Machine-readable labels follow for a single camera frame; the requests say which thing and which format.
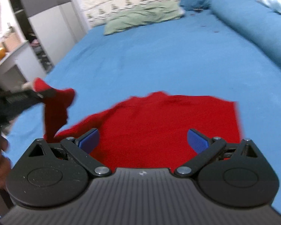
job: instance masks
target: green pillow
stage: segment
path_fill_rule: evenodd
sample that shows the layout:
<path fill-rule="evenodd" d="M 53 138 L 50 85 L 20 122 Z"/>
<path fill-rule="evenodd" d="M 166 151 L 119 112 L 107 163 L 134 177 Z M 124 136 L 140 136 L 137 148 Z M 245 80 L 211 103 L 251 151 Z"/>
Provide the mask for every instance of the green pillow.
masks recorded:
<path fill-rule="evenodd" d="M 111 17 L 105 25 L 104 35 L 110 35 L 141 25 L 180 19 L 183 14 L 184 12 L 179 7 L 179 2 L 173 0 L 136 6 Z"/>

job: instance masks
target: red fabric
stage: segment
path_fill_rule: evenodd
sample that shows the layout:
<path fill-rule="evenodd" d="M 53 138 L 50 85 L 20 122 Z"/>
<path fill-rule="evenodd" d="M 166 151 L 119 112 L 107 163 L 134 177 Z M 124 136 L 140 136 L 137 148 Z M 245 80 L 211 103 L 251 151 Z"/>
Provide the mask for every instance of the red fabric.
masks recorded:
<path fill-rule="evenodd" d="M 209 96 L 169 96 L 164 92 L 132 97 L 109 110 L 88 116 L 60 132 L 54 142 L 78 138 L 98 128 L 100 143 L 91 156 L 111 168 L 161 168 L 173 171 L 196 155 L 187 143 L 195 128 L 208 137 L 238 143 L 235 103 Z"/>
<path fill-rule="evenodd" d="M 42 79 L 36 78 L 33 83 L 34 91 L 42 92 L 51 89 Z M 56 90 L 52 98 L 44 99 L 44 121 L 45 135 L 44 139 L 48 143 L 54 143 L 54 136 L 57 131 L 67 123 L 67 108 L 72 104 L 75 97 L 73 89 Z"/>

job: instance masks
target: white desk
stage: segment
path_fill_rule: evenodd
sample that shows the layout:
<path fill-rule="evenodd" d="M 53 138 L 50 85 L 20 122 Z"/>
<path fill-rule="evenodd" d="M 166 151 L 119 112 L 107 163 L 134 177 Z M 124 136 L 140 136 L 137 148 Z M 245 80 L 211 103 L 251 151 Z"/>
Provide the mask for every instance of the white desk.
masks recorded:
<path fill-rule="evenodd" d="M 0 61 L 0 87 L 13 91 L 25 82 L 44 78 L 46 72 L 39 63 L 28 41 L 23 42 L 13 52 Z"/>

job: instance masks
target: blue mattress cover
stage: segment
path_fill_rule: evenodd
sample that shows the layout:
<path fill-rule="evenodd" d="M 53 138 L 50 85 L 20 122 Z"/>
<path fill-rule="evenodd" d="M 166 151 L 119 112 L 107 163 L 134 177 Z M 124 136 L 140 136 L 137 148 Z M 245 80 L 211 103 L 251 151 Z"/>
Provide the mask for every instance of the blue mattress cover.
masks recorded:
<path fill-rule="evenodd" d="M 193 14 L 109 36 L 103 26 L 89 31 L 46 78 L 53 87 L 77 91 L 63 129 L 130 96 L 161 90 L 237 101 L 244 136 L 280 178 L 274 207 L 281 212 L 281 70 L 210 10 Z M 9 134 L 13 163 L 43 136 L 42 109 L 24 112 Z"/>
<path fill-rule="evenodd" d="M 281 68 L 281 14 L 256 0 L 212 0 L 210 8 Z"/>

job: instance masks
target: gray ribbed plate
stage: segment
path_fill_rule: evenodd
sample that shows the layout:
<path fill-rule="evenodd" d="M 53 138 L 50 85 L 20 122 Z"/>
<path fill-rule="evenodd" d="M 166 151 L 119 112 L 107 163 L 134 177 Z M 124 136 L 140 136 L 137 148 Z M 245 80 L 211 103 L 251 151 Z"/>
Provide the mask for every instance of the gray ribbed plate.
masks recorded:
<path fill-rule="evenodd" d="M 203 197 L 193 181 L 168 169 L 124 169 L 92 181 L 86 192 L 63 207 L 15 207 L 4 225 L 281 225 L 270 206 L 251 210 L 221 207 Z"/>

